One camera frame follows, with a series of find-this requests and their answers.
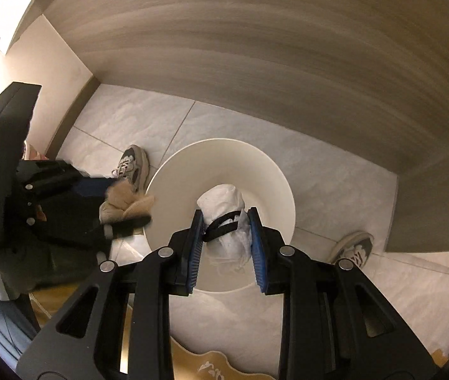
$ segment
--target shoelace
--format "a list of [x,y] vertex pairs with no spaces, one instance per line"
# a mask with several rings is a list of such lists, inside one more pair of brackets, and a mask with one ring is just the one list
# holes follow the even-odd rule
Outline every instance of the shoelace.
[[124,176],[126,173],[126,170],[129,167],[129,164],[130,164],[130,162],[126,158],[124,160],[121,160],[119,162],[119,165],[117,166],[117,168],[112,170],[112,175],[117,178]]
[[363,264],[363,258],[359,251],[355,251],[351,257],[348,257],[349,260],[353,261],[358,268],[360,268]]

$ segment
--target white bowl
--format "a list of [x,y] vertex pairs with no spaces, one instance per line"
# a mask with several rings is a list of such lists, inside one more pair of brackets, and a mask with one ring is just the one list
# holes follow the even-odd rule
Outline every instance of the white bowl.
[[[233,184],[246,209],[257,207],[262,224],[281,233],[286,244],[295,228],[295,202],[288,181],[274,161],[258,148],[232,139],[209,139],[182,148],[160,167],[147,193],[155,197],[145,237],[152,250],[167,246],[172,234],[189,228],[196,201],[218,184]],[[206,256],[200,261],[196,289],[224,292],[255,283],[252,261],[244,273],[220,276]]]

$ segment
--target metal screw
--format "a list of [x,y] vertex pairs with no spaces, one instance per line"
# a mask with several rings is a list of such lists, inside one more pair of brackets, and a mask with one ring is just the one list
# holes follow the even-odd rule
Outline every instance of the metal screw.
[[341,260],[339,260],[339,267],[343,270],[351,270],[353,268],[354,264],[353,261],[347,259],[347,258],[343,258]]
[[279,249],[279,253],[283,256],[289,257],[295,254],[295,249],[291,246],[283,246]]
[[107,260],[99,265],[99,269],[104,273],[108,273],[109,271],[112,271],[115,268],[115,266],[116,265],[113,261]]
[[173,254],[173,250],[170,247],[163,247],[158,251],[158,256],[160,257],[170,257]]

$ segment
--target black strap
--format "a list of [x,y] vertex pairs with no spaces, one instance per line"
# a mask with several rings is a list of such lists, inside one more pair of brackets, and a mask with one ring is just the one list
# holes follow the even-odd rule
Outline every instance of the black strap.
[[16,178],[29,201],[59,194],[71,188],[84,176],[72,165],[62,160],[19,161]]
[[223,214],[221,217],[216,218],[207,227],[205,234],[203,235],[203,241],[205,243],[208,243],[218,237],[228,234],[229,232],[235,231],[239,227],[238,221],[234,221],[233,223],[228,223],[225,225],[220,224],[227,220],[232,220],[236,216],[240,216],[240,210],[230,211],[230,213]]

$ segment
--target baseboard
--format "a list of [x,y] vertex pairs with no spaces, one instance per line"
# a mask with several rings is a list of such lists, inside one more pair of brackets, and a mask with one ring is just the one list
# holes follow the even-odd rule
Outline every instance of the baseboard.
[[73,124],[100,84],[100,81],[95,76],[92,76],[82,90],[80,90],[79,95],[73,100],[72,105],[69,107],[66,115],[64,115],[61,124],[59,124],[59,127],[57,128],[56,134],[52,137],[49,147],[47,148],[45,155],[49,159],[56,158],[57,153],[61,150],[61,146],[64,143],[64,139],[67,137]]

